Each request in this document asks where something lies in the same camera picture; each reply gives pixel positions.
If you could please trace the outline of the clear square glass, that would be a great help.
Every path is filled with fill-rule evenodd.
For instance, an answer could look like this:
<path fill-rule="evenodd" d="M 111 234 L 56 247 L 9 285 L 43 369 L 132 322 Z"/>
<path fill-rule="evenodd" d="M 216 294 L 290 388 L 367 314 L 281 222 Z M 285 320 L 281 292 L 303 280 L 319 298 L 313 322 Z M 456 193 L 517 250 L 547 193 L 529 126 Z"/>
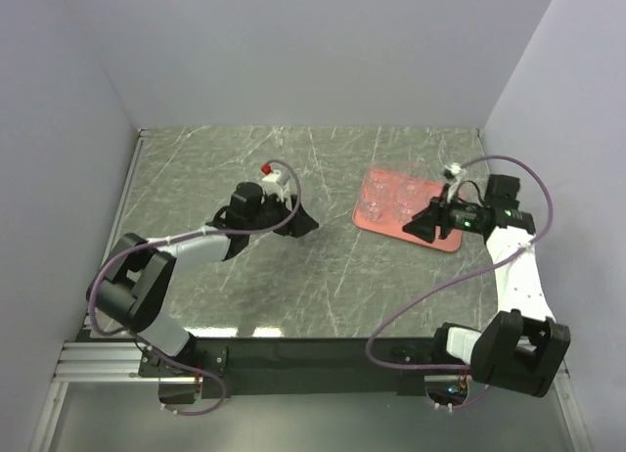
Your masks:
<path fill-rule="evenodd" d="M 363 195 L 359 198 L 357 211 L 361 218 L 369 222 L 375 222 L 382 217 L 385 207 L 385 200 Z"/>

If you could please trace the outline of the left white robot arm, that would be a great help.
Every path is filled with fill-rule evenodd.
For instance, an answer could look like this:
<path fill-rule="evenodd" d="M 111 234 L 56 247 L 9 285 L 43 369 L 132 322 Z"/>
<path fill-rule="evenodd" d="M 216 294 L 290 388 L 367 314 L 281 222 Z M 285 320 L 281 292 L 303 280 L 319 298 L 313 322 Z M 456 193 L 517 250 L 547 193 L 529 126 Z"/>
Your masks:
<path fill-rule="evenodd" d="M 154 348 L 173 375 L 204 368 L 206 355 L 198 348 L 198 339 L 162 312 L 174 274 L 190 266 L 230 260 L 254 234 L 300 238 L 318 228 L 300 195 L 243 182 L 229 203 L 194 232 L 157 239 L 125 234 L 87 290 L 93 330 L 105 337 L 114 334 L 98 325 L 97 314 L 102 312 L 121 330 Z"/>

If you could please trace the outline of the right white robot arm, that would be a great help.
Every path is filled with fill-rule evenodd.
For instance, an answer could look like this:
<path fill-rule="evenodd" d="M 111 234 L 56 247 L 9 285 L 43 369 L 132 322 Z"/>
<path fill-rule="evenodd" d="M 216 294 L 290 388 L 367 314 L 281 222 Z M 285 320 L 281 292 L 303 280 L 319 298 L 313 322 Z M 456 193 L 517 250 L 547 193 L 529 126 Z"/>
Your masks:
<path fill-rule="evenodd" d="M 452 373 L 463 363 L 483 384 L 544 396 L 571 342 L 559 324 L 540 282 L 532 239 L 533 217 L 519 210 L 519 179 L 492 175 L 480 203 L 468 203 L 445 187 L 415 214 L 405 233 L 429 244 L 454 231 L 481 236 L 492 262 L 498 311 L 479 332 L 445 323 L 434 335 L 433 367 Z"/>

